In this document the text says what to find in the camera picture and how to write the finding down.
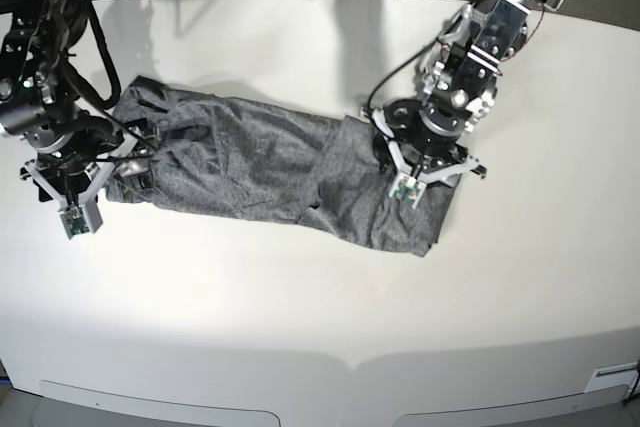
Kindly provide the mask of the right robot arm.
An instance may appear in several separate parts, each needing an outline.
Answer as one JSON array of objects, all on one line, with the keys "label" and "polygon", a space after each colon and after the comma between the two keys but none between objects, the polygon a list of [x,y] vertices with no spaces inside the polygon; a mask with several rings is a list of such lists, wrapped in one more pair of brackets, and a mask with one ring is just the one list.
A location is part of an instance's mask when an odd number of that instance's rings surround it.
[{"label": "right robot arm", "polygon": [[[1,43],[1,133],[36,151],[21,170],[43,202],[79,212],[96,200],[118,167],[153,148],[145,121],[111,115],[121,83],[92,0],[2,0],[11,25]],[[91,30],[111,86],[108,98],[71,63],[71,50]]]}]

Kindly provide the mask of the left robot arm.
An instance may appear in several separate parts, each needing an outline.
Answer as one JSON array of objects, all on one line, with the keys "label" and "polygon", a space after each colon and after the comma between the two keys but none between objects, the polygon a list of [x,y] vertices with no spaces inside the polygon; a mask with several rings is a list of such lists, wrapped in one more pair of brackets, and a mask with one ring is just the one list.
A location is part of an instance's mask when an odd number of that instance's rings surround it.
[{"label": "left robot arm", "polygon": [[459,140],[471,133],[495,104],[500,65],[530,40],[534,9],[555,11],[564,0],[471,0],[432,43],[411,58],[419,87],[412,98],[381,107],[367,105],[378,135],[379,162],[393,168],[395,196],[486,169]]}]

